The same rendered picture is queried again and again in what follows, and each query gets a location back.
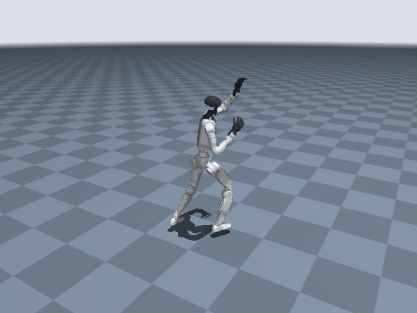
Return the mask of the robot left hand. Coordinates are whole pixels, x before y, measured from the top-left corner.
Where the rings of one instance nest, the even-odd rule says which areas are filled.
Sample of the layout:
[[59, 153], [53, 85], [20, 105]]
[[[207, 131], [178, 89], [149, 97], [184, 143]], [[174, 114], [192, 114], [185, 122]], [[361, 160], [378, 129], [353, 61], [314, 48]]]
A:
[[238, 80], [237, 80], [237, 82], [235, 83], [235, 88], [234, 88], [234, 90], [233, 90], [233, 96], [235, 96], [236, 95], [236, 93], [239, 93], [240, 92], [240, 88], [241, 88], [241, 86], [242, 86], [242, 83], [243, 83], [243, 81], [244, 80], [247, 80], [247, 78], [239, 78]]

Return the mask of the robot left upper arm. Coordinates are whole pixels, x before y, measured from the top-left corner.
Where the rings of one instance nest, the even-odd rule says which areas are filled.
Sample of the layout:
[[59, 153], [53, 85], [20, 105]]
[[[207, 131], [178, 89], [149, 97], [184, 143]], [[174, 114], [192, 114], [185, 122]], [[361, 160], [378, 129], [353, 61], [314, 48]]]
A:
[[[218, 115], [218, 114], [220, 114], [220, 113], [222, 113], [222, 112], [226, 112], [227, 110], [228, 110], [229, 108], [228, 108], [228, 106], [226, 106], [225, 105], [225, 103], [224, 104], [222, 104], [218, 109], [217, 109], [217, 114], [216, 115]], [[212, 109], [213, 110], [213, 109]], [[208, 110], [207, 110], [208, 111]], [[205, 113], [207, 113], [207, 111], [205, 112]], [[216, 115], [214, 115], [213, 114], [213, 116], [215, 117]]]

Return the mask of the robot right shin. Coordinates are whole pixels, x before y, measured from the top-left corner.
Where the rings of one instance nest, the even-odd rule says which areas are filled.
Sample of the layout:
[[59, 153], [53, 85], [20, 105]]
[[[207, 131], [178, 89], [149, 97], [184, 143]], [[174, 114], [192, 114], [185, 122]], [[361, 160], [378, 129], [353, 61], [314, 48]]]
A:
[[218, 223], [217, 226], [222, 225], [222, 222], [223, 222], [223, 220], [224, 220], [224, 218], [225, 218], [225, 216], [226, 216], [226, 214], [227, 214], [227, 212], [228, 212], [228, 210], [231, 206], [231, 203], [233, 201], [233, 196], [234, 196], [234, 194], [230, 190], [228, 190], [225, 193], [224, 198], [220, 199], [220, 204], [219, 204], [219, 209], [218, 209], [219, 213], [218, 213], [218, 218], [217, 218], [217, 221], [216, 221], [216, 224]]

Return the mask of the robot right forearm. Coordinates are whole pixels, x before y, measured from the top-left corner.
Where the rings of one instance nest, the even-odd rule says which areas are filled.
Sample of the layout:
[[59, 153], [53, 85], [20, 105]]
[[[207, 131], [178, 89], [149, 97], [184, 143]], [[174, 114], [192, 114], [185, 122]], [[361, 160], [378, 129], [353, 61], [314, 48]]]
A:
[[226, 147], [232, 142], [235, 134], [232, 132], [229, 136], [226, 136], [222, 143], [219, 144], [217, 148], [215, 148], [215, 153], [217, 155], [221, 154], [226, 150]]

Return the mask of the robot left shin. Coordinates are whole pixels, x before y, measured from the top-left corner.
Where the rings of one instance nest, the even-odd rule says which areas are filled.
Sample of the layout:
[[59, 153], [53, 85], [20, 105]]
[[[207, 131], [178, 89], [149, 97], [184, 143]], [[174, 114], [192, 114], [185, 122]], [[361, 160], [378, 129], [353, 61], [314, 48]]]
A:
[[180, 217], [181, 213], [188, 206], [189, 202], [191, 201], [192, 197], [194, 196], [194, 195], [193, 196], [190, 196], [190, 195], [188, 195], [186, 193], [186, 191], [187, 191], [187, 189], [188, 189], [189, 186], [190, 185], [188, 185], [186, 187], [186, 190], [185, 190], [184, 194], [182, 195], [182, 197], [180, 199], [178, 209], [177, 209], [177, 211], [176, 211], [176, 213], [174, 215], [174, 217], [176, 217], [175, 219], [178, 219]]

